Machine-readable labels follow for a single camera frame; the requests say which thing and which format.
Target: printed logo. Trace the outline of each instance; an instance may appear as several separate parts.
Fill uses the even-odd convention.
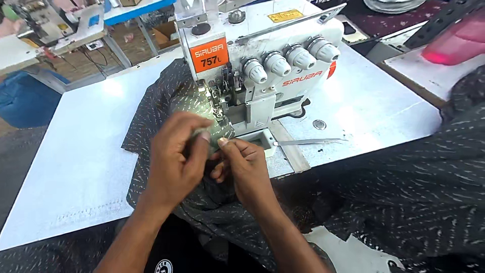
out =
[[[292,79],[290,81],[285,81],[283,83],[283,86],[287,86],[287,85],[290,85],[290,84],[293,84],[293,83],[297,83],[297,82],[301,82],[301,81],[304,81],[304,80],[308,80],[308,79],[314,78],[316,76],[320,76],[322,73],[323,73],[323,71],[320,70],[318,72],[308,74],[307,76],[304,76],[304,77],[294,78],[294,79]]]
[[[204,55],[211,54],[212,52],[216,52],[218,50],[224,50],[224,45],[223,44],[220,44],[220,45],[217,45],[217,46],[213,46],[211,48],[208,48],[208,49],[203,49],[201,51],[196,51],[195,52],[195,57],[196,58],[202,57]]]
[[[172,273],[173,269],[172,263],[167,259],[163,259],[158,262],[155,273]]]
[[[226,37],[190,48],[196,73],[225,65],[229,62]]]

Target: hand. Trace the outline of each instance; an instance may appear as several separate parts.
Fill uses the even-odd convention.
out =
[[[254,216],[265,209],[273,209],[279,204],[271,186],[264,149],[241,139],[218,140],[221,148],[210,159],[224,159],[210,176],[218,183],[231,171],[234,176],[236,195],[243,206]]]
[[[209,132],[195,137],[188,158],[182,152],[194,130],[211,124],[212,120],[189,112],[175,112],[167,119],[151,143],[150,174],[141,196],[145,207],[173,209],[200,183],[209,152]]]

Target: forearm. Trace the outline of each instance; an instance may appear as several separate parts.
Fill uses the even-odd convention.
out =
[[[267,238],[280,272],[329,273],[300,231],[273,202],[259,206],[255,217]]]
[[[171,211],[170,207],[149,207],[140,200],[95,272],[143,272],[158,231]]]

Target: warning sticker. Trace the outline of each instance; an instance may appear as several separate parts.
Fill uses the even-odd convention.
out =
[[[220,38],[190,49],[196,73],[225,65],[229,62],[226,38]]]
[[[268,17],[275,23],[283,22],[283,21],[288,21],[291,19],[296,19],[303,17],[303,14],[299,12],[298,10],[288,10],[284,12],[279,12],[275,14],[270,14]]]

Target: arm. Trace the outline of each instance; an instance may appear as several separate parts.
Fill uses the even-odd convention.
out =
[[[279,271],[330,273],[279,206],[271,186],[264,150],[240,139],[222,138],[219,146],[221,151],[211,159],[223,157],[228,160],[218,164],[210,175],[220,183],[230,169],[234,175],[236,194],[259,223]]]
[[[150,173],[136,208],[95,272],[143,272],[158,231],[168,215],[200,183],[209,151],[209,133],[201,132],[182,151],[195,129],[212,123],[188,112],[173,114],[152,140]]]

